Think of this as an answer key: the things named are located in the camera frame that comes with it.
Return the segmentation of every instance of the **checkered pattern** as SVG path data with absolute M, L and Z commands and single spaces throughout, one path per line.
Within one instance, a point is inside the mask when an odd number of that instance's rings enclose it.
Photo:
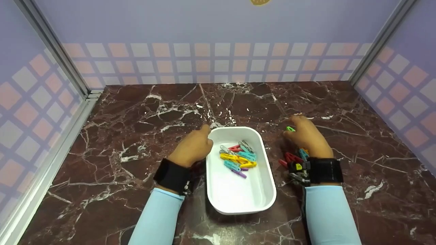
M 92 89 L 105 85 L 349 79 L 370 43 L 69 43 Z
M 436 79 L 385 47 L 357 90 L 436 174 Z
M 0 81 L 0 223 L 26 191 L 80 102 L 47 49 Z

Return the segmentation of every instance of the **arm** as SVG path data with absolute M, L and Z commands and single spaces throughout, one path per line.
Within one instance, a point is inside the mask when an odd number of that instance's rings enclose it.
M 189 133 L 168 156 L 168 160 L 185 168 L 204 159 L 212 149 L 208 139 L 211 129 L 203 125 Z M 177 215 L 184 196 L 174 190 L 157 185 L 151 192 L 141 216 L 133 230 L 129 245 L 168 245 L 173 243 Z
M 309 150 L 311 157 L 334 158 L 316 126 L 304 116 L 292 116 L 296 131 L 285 137 Z M 339 183 L 306 187 L 306 220 L 314 245 L 360 245 L 361 241 L 344 190 Z

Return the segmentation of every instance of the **right hand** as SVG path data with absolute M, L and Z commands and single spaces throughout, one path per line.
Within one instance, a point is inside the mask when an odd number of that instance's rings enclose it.
M 286 138 L 307 149 L 310 157 L 334 158 L 326 139 L 309 119 L 302 115 L 294 115 L 289 120 L 294 123 L 295 132 L 285 131 L 283 134 Z

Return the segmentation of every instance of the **hand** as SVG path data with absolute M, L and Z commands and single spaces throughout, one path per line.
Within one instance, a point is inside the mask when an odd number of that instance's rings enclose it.
M 286 138 L 299 147 L 309 151 L 311 157 L 333 158 L 333 151 L 317 127 L 305 116 L 297 115 L 289 118 L 295 124 L 295 132 L 285 131 Z
M 191 167 L 196 161 L 204 159 L 214 145 L 213 141 L 208 139 L 210 132 L 211 128 L 207 124 L 204 124 L 200 130 L 190 132 L 180 141 L 167 159 L 186 168 Z

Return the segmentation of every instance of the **left hand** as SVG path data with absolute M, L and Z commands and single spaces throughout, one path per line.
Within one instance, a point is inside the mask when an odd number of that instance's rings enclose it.
M 200 130 L 190 132 L 180 141 L 167 159 L 185 168 L 189 168 L 195 162 L 204 159 L 214 145 L 213 141 L 208 139 L 210 132 L 211 128 L 207 124 L 204 124 Z

